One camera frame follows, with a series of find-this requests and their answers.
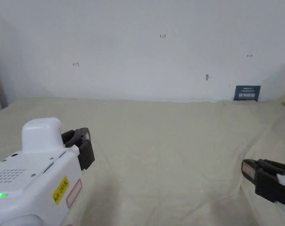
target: white label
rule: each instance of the white label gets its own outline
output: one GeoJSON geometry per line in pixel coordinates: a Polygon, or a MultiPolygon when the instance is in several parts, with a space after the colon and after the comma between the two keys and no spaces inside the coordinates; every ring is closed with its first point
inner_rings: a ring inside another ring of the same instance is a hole
{"type": "Polygon", "coordinates": [[[242,170],[243,170],[248,176],[250,176],[252,179],[255,178],[255,174],[256,174],[255,169],[252,168],[251,166],[247,165],[247,164],[244,163],[244,162],[243,162],[242,170]]]}
{"type": "Polygon", "coordinates": [[[83,185],[82,185],[81,180],[79,179],[76,185],[74,186],[74,188],[72,189],[72,191],[70,192],[69,196],[67,197],[68,208],[71,208],[72,204],[76,200],[82,188],[83,188],[83,185]]]}

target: beige cloth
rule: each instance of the beige cloth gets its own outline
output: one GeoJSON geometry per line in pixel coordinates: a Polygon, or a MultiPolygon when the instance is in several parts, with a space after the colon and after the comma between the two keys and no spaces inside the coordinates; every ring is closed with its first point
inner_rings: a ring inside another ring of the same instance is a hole
{"type": "Polygon", "coordinates": [[[285,163],[280,102],[24,99],[0,112],[0,161],[39,117],[91,133],[96,161],[64,225],[285,224],[240,171],[245,156],[285,163]]]}

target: yellow label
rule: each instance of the yellow label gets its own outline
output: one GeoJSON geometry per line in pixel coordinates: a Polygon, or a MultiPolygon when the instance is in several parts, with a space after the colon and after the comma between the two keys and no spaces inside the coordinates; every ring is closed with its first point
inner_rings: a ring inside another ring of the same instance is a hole
{"type": "Polygon", "coordinates": [[[62,180],[62,182],[60,183],[60,185],[57,187],[57,189],[53,193],[53,196],[52,196],[56,205],[59,204],[60,200],[63,198],[68,187],[69,187],[69,181],[68,181],[67,176],[65,176],[64,179],[62,180]]]}

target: wrinkled fabric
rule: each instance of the wrinkled fabric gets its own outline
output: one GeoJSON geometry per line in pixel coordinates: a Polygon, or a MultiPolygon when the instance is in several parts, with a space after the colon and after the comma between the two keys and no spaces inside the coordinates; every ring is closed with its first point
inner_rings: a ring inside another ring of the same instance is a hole
{"type": "Polygon", "coordinates": [[[0,112],[0,161],[40,117],[91,134],[95,162],[63,225],[285,224],[240,170],[246,157],[285,163],[281,102],[24,99],[0,112]]]}

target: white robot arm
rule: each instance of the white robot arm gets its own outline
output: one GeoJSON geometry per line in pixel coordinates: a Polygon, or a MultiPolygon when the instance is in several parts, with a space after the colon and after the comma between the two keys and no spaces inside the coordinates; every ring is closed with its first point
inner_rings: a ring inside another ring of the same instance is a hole
{"type": "Polygon", "coordinates": [[[22,150],[0,162],[0,226],[59,226],[94,162],[88,128],[61,134],[57,118],[22,129],[22,150]]]}

